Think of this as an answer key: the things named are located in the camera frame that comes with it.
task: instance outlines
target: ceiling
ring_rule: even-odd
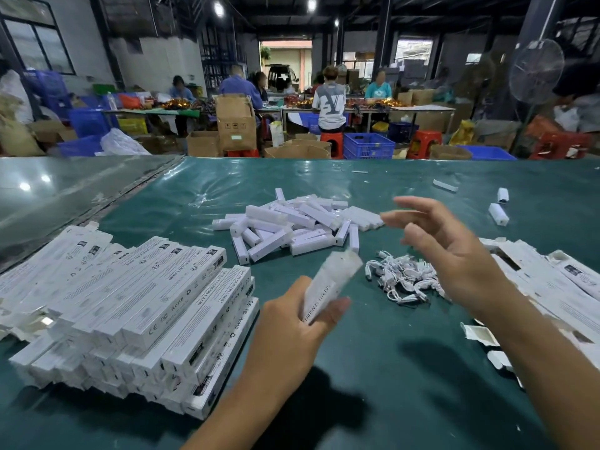
[[[377,30],[381,0],[317,0],[311,15],[308,0],[224,0],[237,11],[237,23],[260,38],[309,38],[335,29]],[[517,34],[530,0],[394,0],[391,28],[403,35],[437,34],[472,29],[484,32],[493,16],[498,34]],[[566,0],[561,18],[600,15],[596,0]]]

